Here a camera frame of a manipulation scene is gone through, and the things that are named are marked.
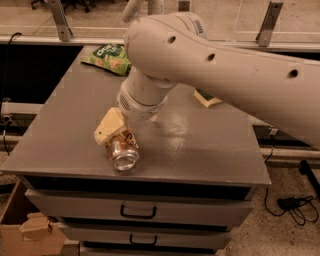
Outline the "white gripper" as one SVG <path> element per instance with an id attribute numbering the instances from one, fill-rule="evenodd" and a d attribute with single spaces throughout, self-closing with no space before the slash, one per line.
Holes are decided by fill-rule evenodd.
<path id="1" fill-rule="evenodd" d="M 111 107 L 105 114 L 94 132 L 96 142 L 102 145 L 125 131 L 128 128 L 127 121 L 130 123 L 154 118 L 166 102 L 167 98 L 164 98 L 156 105 L 143 105 L 129 94 L 127 84 L 122 83 L 117 95 L 117 104 L 120 109 Z"/>

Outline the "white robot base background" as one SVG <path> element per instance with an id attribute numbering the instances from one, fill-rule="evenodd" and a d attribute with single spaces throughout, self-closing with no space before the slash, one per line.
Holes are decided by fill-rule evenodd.
<path id="1" fill-rule="evenodd" d="M 144 2 L 147 2 L 148 15 L 164 13 L 164 0 L 128 0 L 121 15 L 122 21 L 129 23 L 136 19 L 140 14 Z"/>

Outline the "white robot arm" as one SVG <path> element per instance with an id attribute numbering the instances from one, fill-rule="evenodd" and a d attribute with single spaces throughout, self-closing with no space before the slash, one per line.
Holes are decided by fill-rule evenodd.
<path id="1" fill-rule="evenodd" d="M 103 119 L 98 143 L 129 120 L 156 115 L 169 91 L 186 84 L 320 148 L 319 62 L 216 45 L 190 12 L 136 19 L 124 47 L 132 67 L 117 95 L 116 122 Z"/>

